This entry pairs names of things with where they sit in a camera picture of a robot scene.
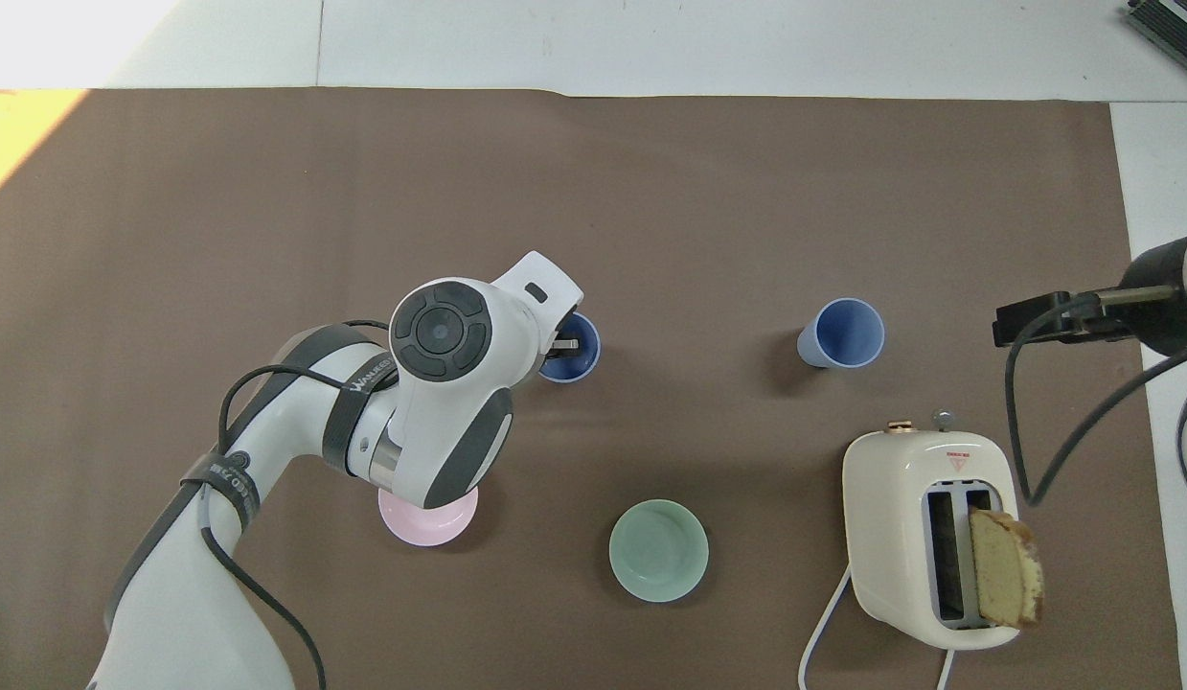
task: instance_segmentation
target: brown table surface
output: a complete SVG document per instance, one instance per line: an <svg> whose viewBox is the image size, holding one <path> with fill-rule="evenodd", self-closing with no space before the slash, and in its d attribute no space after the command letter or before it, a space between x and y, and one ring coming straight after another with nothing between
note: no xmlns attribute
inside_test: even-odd
<svg viewBox="0 0 1187 690"><path fill-rule="evenodd" d="M1005 447L992 310L1129 258L1105 105L91 93L0 190L0 689L85 684L116 574L236 376L528 249L584 287L604 355L519 390L468 532L406 546L373 488L300 460L240 544L331 688L794 688L846 563L848 443L946 406ZM846 295L881 310L886 353L805 367L798 329ZM1034 463L1137 368L1131 342L1032 348ZM668 606L605 555L652 498L711 544ZM1179 685L1144 398L1022 517L1047 621L958 657L950 686ZM811 684L933 688L940 659L846 595Z"/></svg>

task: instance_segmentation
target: white tile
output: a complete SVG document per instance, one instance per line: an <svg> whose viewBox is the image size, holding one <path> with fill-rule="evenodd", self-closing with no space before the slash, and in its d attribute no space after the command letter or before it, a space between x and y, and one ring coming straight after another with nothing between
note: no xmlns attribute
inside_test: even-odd
<svg viewBox="0 0 1187 690"><path fill-rule="evenodd" d="M0 1L0 88L311 87L320 0Z"/></svg>
<svg viewBox="0 0 1187 690"><path fill-rule="evenodd" d="M1187 236L1187 103L1111 106L1130 249L1137 254ZM1162 360L1142 349L1142 363ZM1176 460L1180 406L1187 395L1187 363L1145 387L1163 515L1163 543L1176 616L1180 669L1187 689L1187 489Z"/></svg>
<svg viewBox="0 0 1187 690"><path fill-rule="evenodd" d="M320 83L1187 101L1121 0L326 0Z"/></svg>

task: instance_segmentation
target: toaster power cord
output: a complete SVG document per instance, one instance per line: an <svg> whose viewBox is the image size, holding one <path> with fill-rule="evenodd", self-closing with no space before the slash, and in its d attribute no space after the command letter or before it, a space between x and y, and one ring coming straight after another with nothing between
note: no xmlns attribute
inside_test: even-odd
<svg viewBox="0 0 1187 690"><path fill-rule="evenodd" d="M1086 418L1084 418L1079 426L1075 426L1071 436L1066 438L1065 443L1061 443L1060 449L1058 449L1056 455L1053 455L1053 460L1049 462L1048 469L1045 470L1045 475L1041 476L1040 483L1035 487L1035 490L1030 489L1030 485L1027 481L1027 463L1023 460L1023 447L1018 438L1018 414L1015 405L1015 363L1018 361L1018 350L1022 346L1027 344L1027 341L1035 335L1041 328L1045 328L1059 315L1069 314L1069 311L1079 310L1081 306L1087 305L1099 305L1100 297L1093 292L1085 292L1077 296L1073 300L1066 302L1064 305L1053 306L1053 309L1046 310L1045 314L1039 315L1030 322L1027 327L1023 327L1015 336L1014 344L1010 346L1010 354L1005 357L1005 426L1010 431L1010 451L1015 455L1015 474L1018 475L1018 489L1023 493L1023 499L1029 506L1039 506L1045 499L1045 494L1048 494L1049 486L1053 485L1053 480L1056 479L1058 473L1061 471L1061 467L1065 466L1065 461L1071 456L1071 451L1074 451L1079 442L1083 441L1087 432L1096 428L1096 424L1103 419L1103 416L1107 414L1110 410L1116 407L1122 400L1129 397L1130 393L1136 390L1148 385L1155 376L1162 375L1162 373L1172 371L1187 362L1187 349L1176 353L1175 355L1163 360L1162 362L1150 367L1149 369L1141 372L1138 375L1134 376L1131 380L1126 380L1125 384L1121 385L1118 390L1105 398L1102 403L1096 406L1096 410L1088 412Z"/></svg>
<svg viewBox="0 0 1187 690"><path fill-rule="evenodd" d="M802 651L802 661L798 664L798 686L800 690L808 690L807 688L807 667L811 665L811 656L815 651L815 645L821 638L821 632L827 627L827 620L831 619L832 612L836 610L836 603L839 603L839 599L844 595L844 588L848 587L848 581L852 580L852 566L844 568L844 575L839 578L839 584L836 585L834 593L831 594L831 599L827 600L827 606L824 608L824 614L819 618L819 623L815 625L815 632L811 633L811 639L807 641L807 647ZM946 656L942 658L942 672L938 676L938 690L946 690L946 680L951 677L951 664L956 660L956 650L947 650Z"/></svg>

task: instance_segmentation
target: white toaster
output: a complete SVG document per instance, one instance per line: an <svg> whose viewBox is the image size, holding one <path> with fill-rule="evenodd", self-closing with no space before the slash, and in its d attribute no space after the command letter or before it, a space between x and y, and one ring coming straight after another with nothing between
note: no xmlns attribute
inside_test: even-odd
<svg viewBox="0 0 1187 690"><path fill-rule="evenodd" d="M1010 466L995 442L890 423L844 451L844 533L857 602L944 650L1009 642L980 618L969 508L1018 519Z"/></svg>

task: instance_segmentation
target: blue cup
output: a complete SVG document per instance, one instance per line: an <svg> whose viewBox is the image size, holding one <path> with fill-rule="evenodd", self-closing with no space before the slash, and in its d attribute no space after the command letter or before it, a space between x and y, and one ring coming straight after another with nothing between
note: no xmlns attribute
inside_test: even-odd
<svg viewBox="0 0 1187 690"><path fill-rule="evenodd" d="M575 384L575 381L589 375L589 372L594 371L598 360L602 359L602 337L598 336L597 328L594 328L594 322L590 322L579 311L572 311L572 315L559 327L560 340L571 340L571 337L579 341L579 350L576 350L572 356L546 360L540 371L544 379L553 380L554 384Z"/></svg>
<svg viewBox="0 0 1187 690"><path fill-rule="evenodd" d="M868 302L856 297L831 300L798 336L802 361L820 368L864 367L882 353L887 328Z"/></svg>

